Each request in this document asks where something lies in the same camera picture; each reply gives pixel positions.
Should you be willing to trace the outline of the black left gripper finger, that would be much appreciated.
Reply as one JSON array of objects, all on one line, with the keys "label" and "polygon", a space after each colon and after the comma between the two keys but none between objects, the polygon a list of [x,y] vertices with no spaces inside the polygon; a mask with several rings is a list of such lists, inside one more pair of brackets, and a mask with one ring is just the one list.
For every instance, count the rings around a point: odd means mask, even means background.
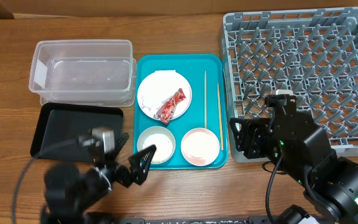
[{"label": "black left gripper finger", "polygon": [[129,134],[123,133],[117,140],[115,140],[114,150],[112,152],[113,159],[115,159],[119,155],[121,149],[125,146],[128,139],[129,139]]},{"label": "black left gripper finger", "polygon": [[156,150],[153,144],[128,158],[133,183],[142,185],[145,182]]}]

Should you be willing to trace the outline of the grey bowl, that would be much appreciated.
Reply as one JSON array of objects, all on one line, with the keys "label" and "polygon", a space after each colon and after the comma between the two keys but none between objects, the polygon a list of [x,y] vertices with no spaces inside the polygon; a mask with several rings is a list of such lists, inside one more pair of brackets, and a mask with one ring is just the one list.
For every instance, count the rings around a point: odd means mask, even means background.
[{"label": "grey bowl", "polygon": [[176,141],[173,134],[162,126],[152,126],[145,129],[137,140],[137,151],[155,145],[157,150],[152,158],[152,164],[167,162],[175,152]]}]

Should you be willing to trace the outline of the red snack wrapper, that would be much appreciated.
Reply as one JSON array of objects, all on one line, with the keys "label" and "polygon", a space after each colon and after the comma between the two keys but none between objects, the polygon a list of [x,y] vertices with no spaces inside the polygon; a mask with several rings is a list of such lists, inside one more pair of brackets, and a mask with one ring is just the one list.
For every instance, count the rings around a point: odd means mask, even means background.
[{"label": "red snack wrapper", "polygon": [[166,102],[154,114],[153,118],[161,121],[164,124],[168,124],[173,118],[177,104],[184,101],[186,96],[181,88],[179,88],[173,96],[171,96]]}]

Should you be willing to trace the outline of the rice pile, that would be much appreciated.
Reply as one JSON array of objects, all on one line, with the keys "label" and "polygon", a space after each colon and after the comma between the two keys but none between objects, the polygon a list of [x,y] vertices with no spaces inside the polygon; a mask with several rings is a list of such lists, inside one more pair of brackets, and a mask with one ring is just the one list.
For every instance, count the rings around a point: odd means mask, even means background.
[{"label": "rice pile", "polygon": [[167,161],[173,153],[173,143],[170,138],[164,134],[151,134],[143,143],[143,148],[151,145],[156,146],[156,152],[152,158],[153,164],[160,164]]}]

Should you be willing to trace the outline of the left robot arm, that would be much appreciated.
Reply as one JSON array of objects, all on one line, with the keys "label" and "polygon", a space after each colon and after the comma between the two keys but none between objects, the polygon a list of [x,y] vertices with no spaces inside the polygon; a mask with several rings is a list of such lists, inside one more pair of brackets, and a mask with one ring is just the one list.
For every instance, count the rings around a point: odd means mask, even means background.
[{"label": "left robot arm", "polygon": [[128,158],[129,167],[116,157],[125,145],[128,134],[115,139],[112,131],[97,131],[78,136],[76,144],[88,150],[94,166],[81,174],[74,164],[53,166],[44,176],[46,206],[41,223],[119,223],[111,213],[86,212],[113,190],[117,182],[124,187],[142,185],[148,175],[156,145],[146,147]]}]

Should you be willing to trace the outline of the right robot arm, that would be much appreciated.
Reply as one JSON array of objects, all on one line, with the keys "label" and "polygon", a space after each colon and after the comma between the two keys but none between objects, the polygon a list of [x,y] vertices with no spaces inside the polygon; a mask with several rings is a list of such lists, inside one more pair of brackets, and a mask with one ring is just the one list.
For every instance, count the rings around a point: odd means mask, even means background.
[{"label": "right robot arm", "polygon": [[296,96],[267,95],[271,118],[231,118],[235,148],[248,159],[274,164],[303,186],[304,197],[325,219],[358,223],[358,163],[339,157],[326,131],[308,113],[297,111]]}]

